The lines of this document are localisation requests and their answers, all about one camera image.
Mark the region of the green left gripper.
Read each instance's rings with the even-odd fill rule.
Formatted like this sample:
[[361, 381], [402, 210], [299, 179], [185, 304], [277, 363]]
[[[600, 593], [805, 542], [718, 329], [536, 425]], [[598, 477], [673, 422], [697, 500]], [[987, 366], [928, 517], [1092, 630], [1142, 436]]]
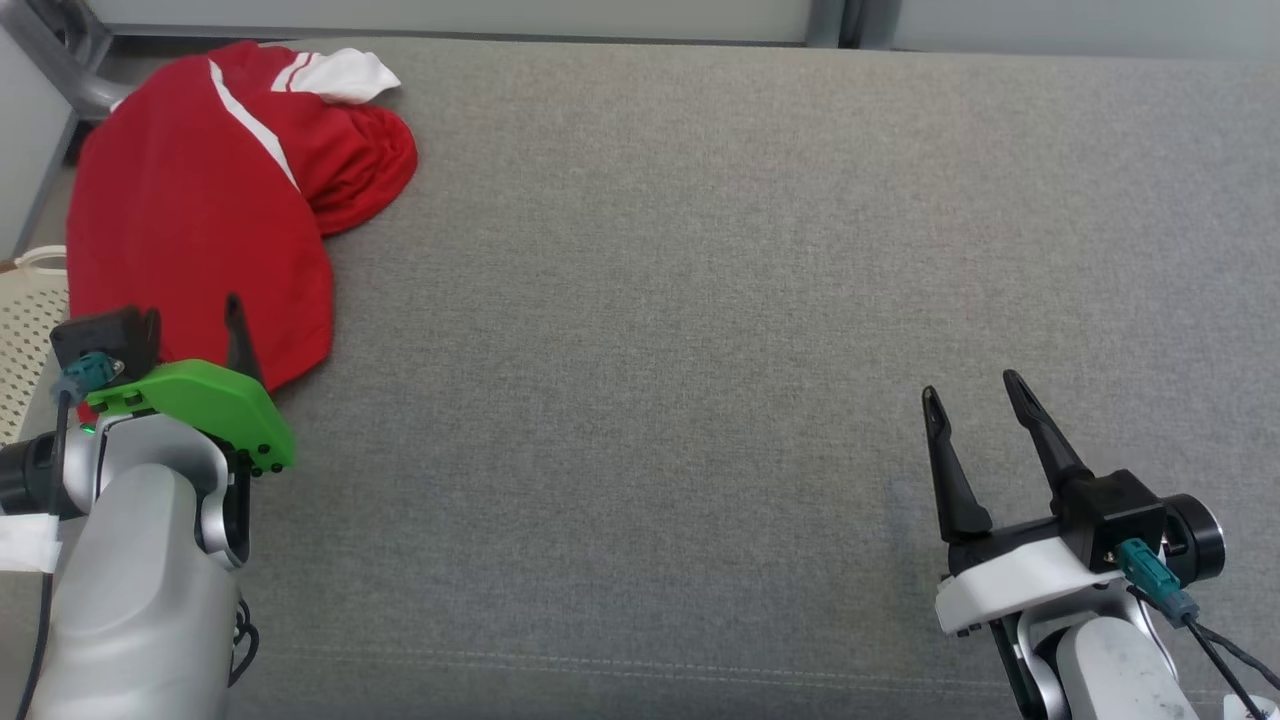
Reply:
[[[87, 395], [100, 415], [151, 411], [195, 428], [221, 450], [247, 461], [256, 477], [296, 465], [294, 434], [265, 389], [244, 305], [229, 293], [224, 306], [229, 340], [225, 366], [204, 360], [163, 364], [140, 380]], [[146, 363], [160, 363], [161, 316], [142, 315]]]

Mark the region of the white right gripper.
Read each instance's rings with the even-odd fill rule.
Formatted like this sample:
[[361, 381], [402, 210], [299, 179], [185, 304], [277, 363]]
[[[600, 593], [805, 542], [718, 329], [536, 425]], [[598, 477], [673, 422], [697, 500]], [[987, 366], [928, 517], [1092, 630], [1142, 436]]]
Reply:
[[[1006, 369], [1002, 379], [1051, 491], [1093, 477], [1021, 374]], [[922, 391], [922, 411], [940, 537], [948, 544], [948, 575], [934, 597], [941, 630], [956, 635], [1023, 611], [1037, 620], [1079, 612], [1120, 618], [1121, 573], [1092, 571], [1068, 547], [1053, 518], [993, 530], [959, 461], [951, 421], [933, 386]]]

